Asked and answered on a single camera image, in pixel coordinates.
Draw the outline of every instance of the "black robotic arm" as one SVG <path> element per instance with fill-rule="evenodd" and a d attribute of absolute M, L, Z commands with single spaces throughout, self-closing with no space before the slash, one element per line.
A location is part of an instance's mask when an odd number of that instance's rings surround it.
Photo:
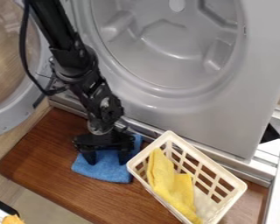
<path fill-rule="evenodd" d="M 49 43 L 52 73 L 64 87 L 43 89 L 29 72 L 25 36 L 30 10 Z M 96 151 L 106 147 L 118 150 L 119 162 L 124 164 L 133 148 L 134 137 L 113 129 L 115 122 L 123 115 L 123 107 L 101 76 L 95 51 L 85 45 L 79 33 L 74 31 L 60 0 L 24 0 L 19 42 L 24 70 L 43 94 L 54 95 L 69 89 L 86 109 L 91 134 L 77 136 L 73 140 L 77 150 L 92 165 L 95 164 Z"/>
<path fill-rule="evenodd" d="M 24 0 L 20 43 L 24 67 L 27 68 L 23 35 L 26 34 L 30 9 L 49 43 L 53 56 L 52 70 L 56 78 L 80 99 L 87 111 L 90 131 L 96 135 L 108 133 L 123 115 L 123 107 L 101 76 L 95 51 L 81 41 L 59 0 Z M 58 91 L 43 90 L 43 93 L 53 95 Z"/>

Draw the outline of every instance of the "orange object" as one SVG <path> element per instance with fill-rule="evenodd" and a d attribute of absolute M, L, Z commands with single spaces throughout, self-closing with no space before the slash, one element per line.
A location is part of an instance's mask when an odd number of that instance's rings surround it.
<path fill-rule="evenodd" d="M 17 215 L 10 215 L 3 219 L 2 224 L 25 224 Z"/>

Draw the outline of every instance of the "washing machine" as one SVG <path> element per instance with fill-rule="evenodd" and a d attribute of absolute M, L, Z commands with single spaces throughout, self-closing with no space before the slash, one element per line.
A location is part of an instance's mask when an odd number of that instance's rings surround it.
<path fill-rule="evenodd" d="M 13 14 L 21 1 L 3 1 L 0 32 L 17 39 L 20 17 Z M 280 0 L 63 4 L 95 49 L 131 128 L 144 135 L 173 130 L 239 158 L 255 155 L 280 97 Z M 12 12 L 2 13 L 6 9 Z M 50 53 L 32 16 L 29 37 L 30 69 L 46 87 L 52 84 Z M 15 47 L 0 51 L 0 134 L 29 117 L 42 97 L 24 76 L 17 50 L 7 57 Z M 52 104 L 82 112 L 69 92 L 55 95 Z"/>

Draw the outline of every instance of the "cable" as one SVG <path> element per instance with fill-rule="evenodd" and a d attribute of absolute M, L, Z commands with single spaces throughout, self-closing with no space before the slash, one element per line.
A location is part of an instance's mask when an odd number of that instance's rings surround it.
<path fill-rule="evenodd" d="M 26 49 L 25 49 L 25 41 L 27 34 L 27 27 L 29 23 L 29 12 L 30 12 L 30 0 L 24 0 L 24 14 L 22 18 L 22 24 L 19 32 L 19 56 L 23 64 L 23 68 L 27 76 L 30 80 L 35 84 L 35 86 L 40 90 L 40 92 L 44 95 L 56 95 L 58 93 L 64 92 L 67 90 L 66 87 L 59 87 L 57 89 L 46 90 L 39 82 L 35 79 L 35 77 L 30 73 L 29 66 L 26 58 Z"/>

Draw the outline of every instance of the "white plastic basket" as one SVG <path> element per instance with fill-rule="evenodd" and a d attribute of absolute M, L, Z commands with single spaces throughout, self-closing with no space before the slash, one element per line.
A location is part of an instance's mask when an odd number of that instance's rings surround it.
<path fill-rule="evenodd" d="M 235 175 L 172 131 L 166 131 L 133 157 L 127 166 L 129 172 L 141 182 L 145 189 L 183 223 L 191 224 L 183 214 L 158 197 L 148 184 L 146 169 L 149 156 L 156 148 L 164 151 L 164 154 L 174 163 L 176 172 L 191 173 L 197 215 L 205 224 L 218 223 L 247 190 L 247 185 Z"/>

